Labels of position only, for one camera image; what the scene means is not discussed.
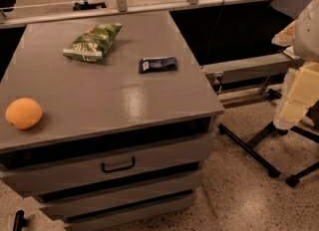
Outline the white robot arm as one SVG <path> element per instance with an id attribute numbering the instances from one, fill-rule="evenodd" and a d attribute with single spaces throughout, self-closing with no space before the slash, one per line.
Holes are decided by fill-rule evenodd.
<path id="1" fill-rule="evenodd" d="M 288 70 L 276 107 L 273 124 L 285 130 L 298 124 L 319 101 L 319 0 L 311 0 L 271 43 L 292 48 L 304 61 L 298 70 Z"/>

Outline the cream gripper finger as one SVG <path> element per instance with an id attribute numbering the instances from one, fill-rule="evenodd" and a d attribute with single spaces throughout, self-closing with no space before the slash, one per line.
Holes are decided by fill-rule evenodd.
<path id="1" fill-rule="evenodd" d="M 305 63 L 298 70 L 289 69 L 281 93 L 273 124 L 285 130 L 298 124 L 319 101 L 319 64 Z"/>

